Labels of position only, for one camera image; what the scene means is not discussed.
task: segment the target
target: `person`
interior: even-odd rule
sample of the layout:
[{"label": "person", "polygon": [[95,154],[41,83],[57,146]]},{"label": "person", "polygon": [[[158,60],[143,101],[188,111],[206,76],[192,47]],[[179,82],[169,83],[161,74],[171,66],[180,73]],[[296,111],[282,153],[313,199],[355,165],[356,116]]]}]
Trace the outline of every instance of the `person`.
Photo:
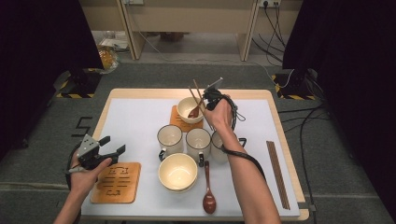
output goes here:
[{"label": "person", "polygon": [[[223,145],[234,151],[247,153],[240,145],[231,127],[231,106],[224,99],[214,110],[205,110],[208,123],[219,133]],[[256,165],[244,158],[228,155],[236,198],[241,206],[245,223],[281,223],[274,199],[265,179]],[[55,224],[73,223],[79,209],[93,188],[97,176],[111,163],[111,159],[102,161],[94,170],[71,174],[71,190]],[[72,167],[78,164],[74,156]]]},{"label": "person", "polygon": [[[236,138],[231,122],[230,104],[222,99],[210,111],[205,110],[207,122],[219,133],[225,148],[247,153]],[[257,166],[244,158],[228,155],[236,198],[245,223],[281,223],[274,198]]]},{"label": "person", "polygon": [[[93,185],[96,182],[96,178],[103,170],[106,169],[106,167],[110,163],[111,158],[107,158],[93,170],[86,170],[71,174],[70,192],[67,195],[61,212],[54,220],[54,224],[74,223],[74,221],[78,217],[78,213],[81,209],[82,203],[84,202],[85,198],[88,196],[90,190],[93,188]],[[71,167],[76,167],[78,165],[78,159],[76,154],[73,156],[71,164]]]}]

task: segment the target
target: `bowl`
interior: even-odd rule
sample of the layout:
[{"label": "bowl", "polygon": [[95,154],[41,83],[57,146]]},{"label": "bowl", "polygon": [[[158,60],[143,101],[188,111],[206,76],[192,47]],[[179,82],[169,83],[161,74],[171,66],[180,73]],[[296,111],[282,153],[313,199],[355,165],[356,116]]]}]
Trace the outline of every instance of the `bowl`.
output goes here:
[{"label": "bowl", "polygon": [[[204,114],[202,113],[201,110],[199,110],[199,115],[197,118],[189,118],[190,112],[197,106],[197,102],[200,102],[201,99],[196,98],[196,101],[194,100],[193,97],[187,97],[182,99],[178,105],[177,105],[177,113],[180,115],[180,118],[189,124],[194,124],[198,123],[204,118]],[[201,104],[201,108],[204,111],[205,106],[204,104]]]},{"label": "bowl", "polygon": [[198,176],[195,160],[184,153],[175,153],[166,157],[158,169],[158,177],[164,187],[172,191],[190,189]]}]

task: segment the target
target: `cup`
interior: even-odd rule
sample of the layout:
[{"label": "cup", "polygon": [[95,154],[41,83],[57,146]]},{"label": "cup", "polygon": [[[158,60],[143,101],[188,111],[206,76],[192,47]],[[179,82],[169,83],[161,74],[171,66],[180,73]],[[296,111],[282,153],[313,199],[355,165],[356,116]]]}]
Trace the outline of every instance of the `cup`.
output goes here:
[{"label": "cup", "polygon": [[183,132],[173,124],[165,125],[157,133],[161,151],[158,157],[163,161],[166,156],[183,152]]},{"label": "cup", "polygon": [[202,128],[190,130],[186,135],[187,154],[189,154],[200,167],[210,156],[210,133]]},{"label": "cup", "polygon": [[[242,147],[247,143],[246,138],[238,138],[238,141],[242,143]],[[213,132],[212,134],[210,155],[218,163],[225,163],[228,161],[227,153],[222,150],[222,141],[218,132]]]}]

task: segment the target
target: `spoon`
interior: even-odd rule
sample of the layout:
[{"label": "spoon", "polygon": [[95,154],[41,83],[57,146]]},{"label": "spoon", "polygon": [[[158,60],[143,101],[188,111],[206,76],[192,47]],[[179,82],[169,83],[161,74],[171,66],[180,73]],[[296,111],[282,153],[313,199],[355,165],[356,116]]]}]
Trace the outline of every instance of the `spoon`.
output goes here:
[{"label": "spoon", "polygon": [[189,119],[195,119],[198,118],[199,115],[199,106],[201,105],[201,103],[203,102],[203,100],[201,100],[198,104],[198,106],[196,106],[189,114],[188,118]]},{"label": "spoon", "polygon": [[206,194],[203,200],[204,210],[208,214],[213,214],[216,210],[216,199],[210,190],[209,184],[209,161],[205,161],[205,176],[206,176]]}]

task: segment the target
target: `power socket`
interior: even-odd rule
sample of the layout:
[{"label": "power socket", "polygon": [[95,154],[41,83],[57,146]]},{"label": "power socket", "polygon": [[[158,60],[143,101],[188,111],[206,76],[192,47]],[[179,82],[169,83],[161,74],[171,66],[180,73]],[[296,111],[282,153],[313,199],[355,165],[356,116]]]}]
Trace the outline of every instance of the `power socket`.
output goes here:
[{"label": "power socket", "polygon": [[272,7],[280,7],[281,0],[262,0],[260,2],[260,7],[264,7],[264,2],[268,2],[267,8]]}]

